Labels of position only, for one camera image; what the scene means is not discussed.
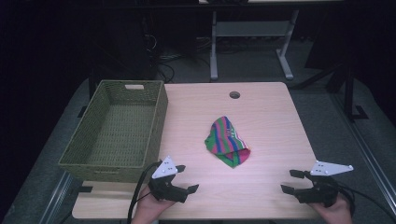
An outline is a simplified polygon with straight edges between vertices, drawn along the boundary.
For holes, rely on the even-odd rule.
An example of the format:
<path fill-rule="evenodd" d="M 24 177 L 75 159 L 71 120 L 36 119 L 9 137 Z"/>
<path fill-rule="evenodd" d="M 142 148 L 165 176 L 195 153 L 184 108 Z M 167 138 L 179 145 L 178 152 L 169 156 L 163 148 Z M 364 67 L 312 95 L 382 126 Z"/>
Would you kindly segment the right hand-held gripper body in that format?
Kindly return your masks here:
<path fill-rule="evenodd" d="M 316 161 L 310 171 L 304 171 L 305 178 L 312 182 L 312 187 L 294 189 L 293 196 L 299 203 L 322 203 L 325 207 L 330 207 L 339 193 L 339 185 L 332 177 L 353 170 L 352 165 Z"/>

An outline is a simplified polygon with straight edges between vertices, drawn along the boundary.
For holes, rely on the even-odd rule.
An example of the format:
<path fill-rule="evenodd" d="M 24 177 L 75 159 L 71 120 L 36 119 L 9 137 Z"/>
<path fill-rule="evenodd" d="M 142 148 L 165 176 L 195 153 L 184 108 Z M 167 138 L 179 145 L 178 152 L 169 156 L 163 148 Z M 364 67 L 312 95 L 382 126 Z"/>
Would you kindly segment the grey metal floor rail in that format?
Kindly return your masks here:
<path fill-rule="evenodd" d="M 364 139 L 363 134 L 356 123 L 357 120 L 368 119 L 367 114 L 360 105 L 353 105 L 351 109 L 345 109 L 347 101 L 342 100 L 340 96 L 331 94 L 330 98 L 351 132 L 353 138 L 357 142 L 361 156 L 365 161 L 367 168 L 371 172 L 376 184 L 389 205 L 390 216 L 396 218 L 396 188 L 394 188 L 392 183 L 389 181 L 389 178 L 386 176 L 378 162 L 378 159 L 375 157 L 375 154 Z"/>
<path fill-rule="evenodd" d="M 58 183 L 50 195 L 49 202 L 39 219 L 39 224 L 54 223 L 72 181 L 73 177 L 69 173 L 62 172 Z"/>

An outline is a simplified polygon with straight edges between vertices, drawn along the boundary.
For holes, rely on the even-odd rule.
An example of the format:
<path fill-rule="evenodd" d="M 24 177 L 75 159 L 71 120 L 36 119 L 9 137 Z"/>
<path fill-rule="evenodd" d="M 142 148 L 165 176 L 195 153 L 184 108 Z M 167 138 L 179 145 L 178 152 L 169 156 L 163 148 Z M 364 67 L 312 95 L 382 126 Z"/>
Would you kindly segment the striped colourful sock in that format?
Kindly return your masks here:
<path fill-rule="evenodd" d="M 209 152 L 231 168 L 241 165 L 250 156 L 250 148 L 226 116 L 213 122 L 205 146 Z"/>

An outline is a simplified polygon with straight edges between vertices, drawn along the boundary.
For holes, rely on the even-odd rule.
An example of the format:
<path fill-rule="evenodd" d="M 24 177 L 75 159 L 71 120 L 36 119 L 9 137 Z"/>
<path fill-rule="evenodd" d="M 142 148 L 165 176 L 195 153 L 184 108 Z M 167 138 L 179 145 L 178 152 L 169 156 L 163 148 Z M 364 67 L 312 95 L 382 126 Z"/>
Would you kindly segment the green woven basket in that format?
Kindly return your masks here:
<path fill-rule="evenodd" d="M 159 80 L 103 80 L 59 165 L 84 181 L 137 182 L 159 158 L 168 97 Z"/>

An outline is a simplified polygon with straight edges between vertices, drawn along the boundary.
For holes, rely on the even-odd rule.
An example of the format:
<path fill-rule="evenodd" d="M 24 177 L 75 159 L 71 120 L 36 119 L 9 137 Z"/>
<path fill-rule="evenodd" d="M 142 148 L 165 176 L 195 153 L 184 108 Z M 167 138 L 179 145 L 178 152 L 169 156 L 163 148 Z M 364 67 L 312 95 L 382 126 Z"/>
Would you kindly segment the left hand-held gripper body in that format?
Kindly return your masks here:
<path fill-rule="evenodd" d="M 179 174 L 176 166 L 172 158 L 167 156 L 152 174 L 148 182 L 148 187 L 150 193 L 157 201 L 166 200 L 184 203 L 187 200 L 189 195 L 187 189 L 172 184 L 176 174 Z"/>

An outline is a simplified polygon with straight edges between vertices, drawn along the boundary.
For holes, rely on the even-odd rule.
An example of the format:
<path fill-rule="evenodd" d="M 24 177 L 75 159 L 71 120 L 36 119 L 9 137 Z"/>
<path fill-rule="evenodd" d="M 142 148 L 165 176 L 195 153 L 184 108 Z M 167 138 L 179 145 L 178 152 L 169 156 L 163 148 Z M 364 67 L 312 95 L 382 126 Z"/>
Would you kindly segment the person's left hand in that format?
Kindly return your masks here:
<path fill-rule="evenodd" d="M 150 193 L 149 187 L 144 187 L 137 202 L 131 224 L 152 224 L 168 208 L 173 206 L 173 201 L 157 201 Z"/>

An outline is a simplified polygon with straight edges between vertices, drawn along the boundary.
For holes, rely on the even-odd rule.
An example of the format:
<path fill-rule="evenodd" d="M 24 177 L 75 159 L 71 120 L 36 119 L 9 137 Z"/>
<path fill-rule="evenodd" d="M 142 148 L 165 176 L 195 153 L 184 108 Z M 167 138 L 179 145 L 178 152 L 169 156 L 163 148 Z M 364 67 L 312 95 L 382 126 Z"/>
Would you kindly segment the black metal stand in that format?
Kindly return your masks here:
<path fill-rule="evenodd" d="M 344 113 L 347 119 L 354 122 L 356 119 L 368 119 L 361 105 L 353 104 L 354 76 L 351 67 L 344 66 Z"/>

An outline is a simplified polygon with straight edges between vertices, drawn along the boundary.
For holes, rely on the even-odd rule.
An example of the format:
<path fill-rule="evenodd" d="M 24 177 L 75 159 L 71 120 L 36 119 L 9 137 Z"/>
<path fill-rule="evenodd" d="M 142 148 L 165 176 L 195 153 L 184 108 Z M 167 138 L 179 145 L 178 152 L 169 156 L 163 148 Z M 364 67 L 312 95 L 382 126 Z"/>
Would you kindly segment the grey metal table frame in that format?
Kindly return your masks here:
<path fill-rule="evenodd" d="M 287 80 L 293 80 L 286 58 L 287 49 L 299 15 L 298 10 L 293 10 L 288 21 L 219 21 L 217 12 L 212 13 L 211 50 L 210 50 L 210 79 L 217 80 L 217 40 L 219 37 L 283 37 L 284 43 L 276 50 L 276 57 L 280 63 L 283 74 Z"/>

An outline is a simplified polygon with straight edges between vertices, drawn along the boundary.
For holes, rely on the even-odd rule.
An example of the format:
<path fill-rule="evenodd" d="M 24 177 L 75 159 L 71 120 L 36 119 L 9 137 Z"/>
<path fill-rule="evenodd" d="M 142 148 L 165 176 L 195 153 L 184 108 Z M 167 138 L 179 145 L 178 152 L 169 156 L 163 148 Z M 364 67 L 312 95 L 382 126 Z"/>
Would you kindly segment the person's right hand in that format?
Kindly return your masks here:
<path fill-rule="evenodd" d="M 322 203 L 310 203 L 312 207 L 327 224 L 353 224 L 350 205 L 345 196 L 337 195 L 335 203 L 325 207 Z"/>

